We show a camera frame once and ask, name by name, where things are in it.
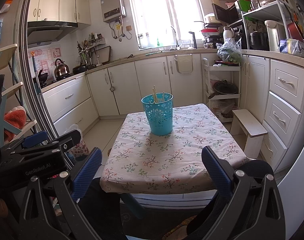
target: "tablecloth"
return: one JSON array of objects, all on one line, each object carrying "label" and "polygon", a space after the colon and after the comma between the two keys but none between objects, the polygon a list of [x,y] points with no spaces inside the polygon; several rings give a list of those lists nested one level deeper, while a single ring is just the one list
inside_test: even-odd
[{"label": "tablecloth", "polygon": [[151,133],[145,112],[128,114],[108,157],[100,185],[106,192],[180,194],[214,189],[201,152],[211,146],[234,168],[249,161],[204,104],[173,108],[173,131]]}]

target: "white appliance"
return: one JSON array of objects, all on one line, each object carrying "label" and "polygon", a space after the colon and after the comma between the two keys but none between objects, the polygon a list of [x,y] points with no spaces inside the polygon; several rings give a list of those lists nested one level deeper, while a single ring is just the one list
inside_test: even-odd
[{"label": "white appliance", "polygon": [[105,23],[114,22],[120,16],[126,16],[123,0],[101,0],[101,8]]},{"label": "white appliance", "polygon": [[279,52],[279,41],[286,39],[284,24],[276,21],[265,21],[269,36],[270,51]]}]

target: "window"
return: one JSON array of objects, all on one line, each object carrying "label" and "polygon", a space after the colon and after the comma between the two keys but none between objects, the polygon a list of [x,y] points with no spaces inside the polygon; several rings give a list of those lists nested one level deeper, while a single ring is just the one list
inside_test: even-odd
[{"label": "window", "polygon": [[203,15],[199,0],[132,0],[139,49],[176,45],[173,26],[179,44],[190,43],[195,32],[202,39]]}]

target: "plastic bag of vegetables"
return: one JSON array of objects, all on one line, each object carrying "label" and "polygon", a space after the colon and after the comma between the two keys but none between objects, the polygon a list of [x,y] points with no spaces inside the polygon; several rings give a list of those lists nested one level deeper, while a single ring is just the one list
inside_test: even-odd
[{"label": "plastic bag of vegetables", "polygon": [[217,56],[224,62],[240,63],[241,62],[241,39],[233,43],[232,39],[226,39],[224,44],[219,48]]}]

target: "white stool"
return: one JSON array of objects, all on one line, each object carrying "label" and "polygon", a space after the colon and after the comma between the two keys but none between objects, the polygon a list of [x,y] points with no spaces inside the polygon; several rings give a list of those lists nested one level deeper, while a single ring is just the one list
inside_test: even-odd
[{"label": "white stool", "polygon": [[267,130],[246,109],[233,110],[233,121],[230,130],[231,135],[247,135],[244,154],[248,158],[256,159],[261,149],[264,135]]}]

